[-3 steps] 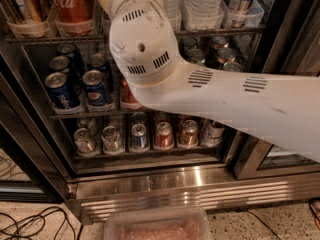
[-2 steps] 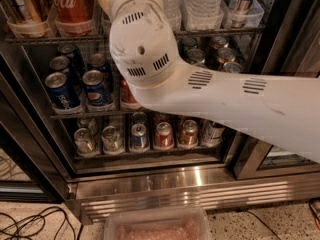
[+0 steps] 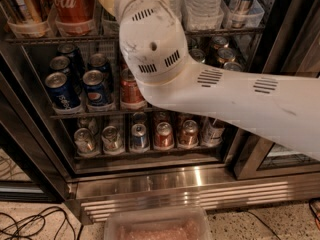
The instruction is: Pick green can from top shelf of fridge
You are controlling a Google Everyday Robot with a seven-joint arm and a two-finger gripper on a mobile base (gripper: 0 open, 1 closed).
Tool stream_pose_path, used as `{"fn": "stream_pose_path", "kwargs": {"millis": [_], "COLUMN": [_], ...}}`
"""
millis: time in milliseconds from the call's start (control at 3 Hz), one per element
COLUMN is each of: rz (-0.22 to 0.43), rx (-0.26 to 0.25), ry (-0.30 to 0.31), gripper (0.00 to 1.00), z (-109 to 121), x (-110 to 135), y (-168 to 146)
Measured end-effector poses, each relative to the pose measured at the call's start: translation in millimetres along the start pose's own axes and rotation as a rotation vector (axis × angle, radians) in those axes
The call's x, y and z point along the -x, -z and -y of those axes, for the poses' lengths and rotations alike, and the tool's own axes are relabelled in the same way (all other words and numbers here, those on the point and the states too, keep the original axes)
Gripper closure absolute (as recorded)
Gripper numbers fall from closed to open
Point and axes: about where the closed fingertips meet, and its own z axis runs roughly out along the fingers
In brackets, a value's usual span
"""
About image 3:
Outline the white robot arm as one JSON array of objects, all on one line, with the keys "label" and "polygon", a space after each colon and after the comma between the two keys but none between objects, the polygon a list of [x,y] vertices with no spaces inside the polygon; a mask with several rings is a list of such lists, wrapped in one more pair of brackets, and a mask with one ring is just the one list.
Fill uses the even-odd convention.
[{"label": "white robot arm", "polygon": [[150,104],[213,117],[320,159],[320,79],[253,74],[196,62],[169,0],[99,0]]}]

